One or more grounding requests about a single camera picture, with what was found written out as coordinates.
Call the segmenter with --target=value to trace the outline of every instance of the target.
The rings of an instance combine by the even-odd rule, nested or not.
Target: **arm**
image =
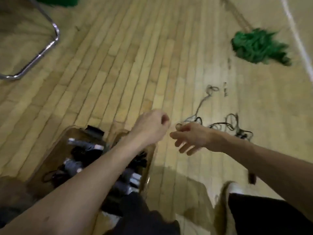
[[[0,234],[81,234],[135,155],[164,136],[168,120],[160,110],[141,115],[112,150],[15,218]]]
[[[177,129],[171,133],[177,139],[175,145],[187,142],[180,148],[181,153],[194,145],[188,155],[201,147],[228,154],[313,221],[313,164],[196,123]]]

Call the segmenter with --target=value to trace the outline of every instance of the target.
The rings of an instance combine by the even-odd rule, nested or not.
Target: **person's left hand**
[[[130,136],[140,140],[143,147],[160,141],[170,127],[170,118],[162,110],[143,113],[130,131]]]

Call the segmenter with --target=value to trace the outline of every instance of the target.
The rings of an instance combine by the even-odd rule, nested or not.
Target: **black pants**
[[[123,217],[105,235],[179,235],[179,223],[168,223],[157,211],[149,211],[147,204],[138,194],[132,192],[124,197],[120,209]]]
[[[286,201],[230,194],[228,205],[238,235],[313,234],[313,223]]]

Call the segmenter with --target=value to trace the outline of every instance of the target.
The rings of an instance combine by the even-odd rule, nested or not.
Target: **forearm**
[[[225,135],[223,152],[313,221],[313,164]]]
[[[80,234],[140,150],[137,140],[124,138],[110,152],[14,219],[1,233]]]

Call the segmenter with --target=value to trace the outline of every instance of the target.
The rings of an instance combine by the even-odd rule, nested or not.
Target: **brown tray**
[[[111,137],[112,142],[106,142],[108,145],[115,145],[123,136],[128,134],[128,130],[117,131]],[[42,198],[53,191],[53,186],[51,183],[43,183],[42,177],[49,171],[57,170],[58,166],[62,165],[66,158],[71,157],[71,150],[73,145],[68,145],[68,138],[76,138],[78,140],[85,140],[88,142],[96,143],[105,146],[104,141],[92,137],[90,134],[86,133],[84,129],[78,128],[76,126],[70,126],[63,131],[60,138],[52,145],[52,147],[46,152],[39,166],[35,169],[34,173],[27,181],[28,188],[37,197]],[[144,151],[147,152],[147,167],[144,168],[140,173],[142,175],[139,193],[143,197],[146,196],[146,189],[149,182],[149,170],[151,162],[154,156],[156,145],[152,144],[147,146]]]

